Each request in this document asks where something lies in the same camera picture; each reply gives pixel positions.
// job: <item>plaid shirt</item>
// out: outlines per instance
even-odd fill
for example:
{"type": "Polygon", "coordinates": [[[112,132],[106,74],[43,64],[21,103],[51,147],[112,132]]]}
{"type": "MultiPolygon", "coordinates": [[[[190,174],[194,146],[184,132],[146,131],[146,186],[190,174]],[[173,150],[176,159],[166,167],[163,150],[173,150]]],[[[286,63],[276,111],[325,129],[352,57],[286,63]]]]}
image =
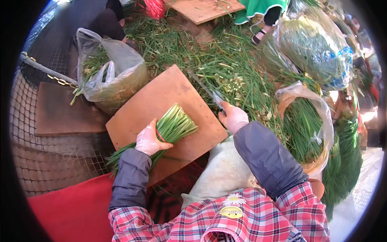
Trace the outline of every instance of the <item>plaid shirt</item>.
{"type": "Polygon", "coordinates": [[[313,195],[309,182],[290,189],[276,202],[260,189],[240,189],[233,193],[232,199],[229,196],[193,203],[165,224],[154,224],[147,210],[141,207],[112,210],[109,213],[115,233],[112,241],[215,242],[220,232],[230,234],[236,242],[329,241],[325,205],[313,195]],[[233,209],[227,205],[236,208],[240,217],[232,218],[233,209]]]}

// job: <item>red rubber band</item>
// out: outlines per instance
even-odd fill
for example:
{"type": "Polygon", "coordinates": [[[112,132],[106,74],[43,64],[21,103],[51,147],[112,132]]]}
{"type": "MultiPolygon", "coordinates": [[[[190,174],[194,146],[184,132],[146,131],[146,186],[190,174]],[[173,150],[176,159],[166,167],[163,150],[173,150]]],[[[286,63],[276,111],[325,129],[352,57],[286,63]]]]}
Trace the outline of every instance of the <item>red rubber band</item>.
{"type": "Polygon", "coordinates": [[[160,133],[159,133],[159,131],[156,129],[156,133],[158,134],[158,136],[160,137],[160,139],[162,140],[162,141],[164,141],[165,143],[167,143],[164,139],[163,139],[163,137],[160,135],[160,133]]]}

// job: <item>wire mesh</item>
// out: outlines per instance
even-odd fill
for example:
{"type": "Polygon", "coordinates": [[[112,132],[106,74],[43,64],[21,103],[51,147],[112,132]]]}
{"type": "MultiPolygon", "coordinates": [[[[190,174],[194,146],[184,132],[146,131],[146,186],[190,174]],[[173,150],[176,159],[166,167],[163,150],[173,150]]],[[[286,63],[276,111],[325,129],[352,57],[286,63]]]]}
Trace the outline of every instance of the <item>wire mesh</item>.
{"type": "Polygon", "coordinates": [[[37,89],[18,71],[10,108],[14,163],[26,196],[75,185],[107,174],[104,157],[114,151],[107,133],[35,135],[37,89]]]}

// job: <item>wooden cutting board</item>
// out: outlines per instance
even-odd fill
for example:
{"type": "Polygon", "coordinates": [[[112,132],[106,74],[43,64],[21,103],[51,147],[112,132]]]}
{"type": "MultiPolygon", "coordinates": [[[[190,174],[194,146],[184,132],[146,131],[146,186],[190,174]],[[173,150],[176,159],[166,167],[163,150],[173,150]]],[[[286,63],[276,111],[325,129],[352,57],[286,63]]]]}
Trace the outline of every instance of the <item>wooden cutting board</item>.
{"type": "Polygon", "coordinates": [[[73,88],[40,82],[36,104],[36,135],[106,132],[109,117],[78,96],[72,106],[73,88]]]}
{"type": "Polygon", "coordinates": [[[149,174],[148,186],[173,174],[227,138],[228,134],[198,92],[173,65],[153,79],[106,123],[116,150],[136,141],[154,118],[161,118],[178,103],[199,127],[169,149],[149,174]]]}
{"type": "Polygon", "coordinates": [[[239,3],[238,0],[227,0],[224,2],[220,0],[218,2],[215,0],[167,0],[166,4],[195,24],[202,24],[216,19],[226,15],[227,12],[234,13],[245,9],[245,6],[239,3]]]}

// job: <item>knife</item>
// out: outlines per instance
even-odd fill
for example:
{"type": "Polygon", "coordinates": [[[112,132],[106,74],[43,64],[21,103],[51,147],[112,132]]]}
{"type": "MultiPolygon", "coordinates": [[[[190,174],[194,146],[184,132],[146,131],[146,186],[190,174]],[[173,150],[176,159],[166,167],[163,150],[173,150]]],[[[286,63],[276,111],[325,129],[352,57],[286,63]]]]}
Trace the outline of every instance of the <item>knife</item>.
{"type": "Polygon", "coordinates": [[[216,103],[216,106],[222,110],[222,113],[224,115],[226,115],[226,112],[224,111],[224,108],[223,106],[220,104],[220,102],[223,102],[224,100],[221,98],[222,94],[220,94],[220,92],[218,91],[213,91],[211,92],[204,84],[201,80],[199,80],[199,78],[192,72],[192,70],[190,68],[186,68],[186,71],[188,73],[188,75],[190,75],[190,77],[192,77],[197,83],[199,83],[199,85],[207,92],[207,94],[214,100],[214,102],[216,103]]]}

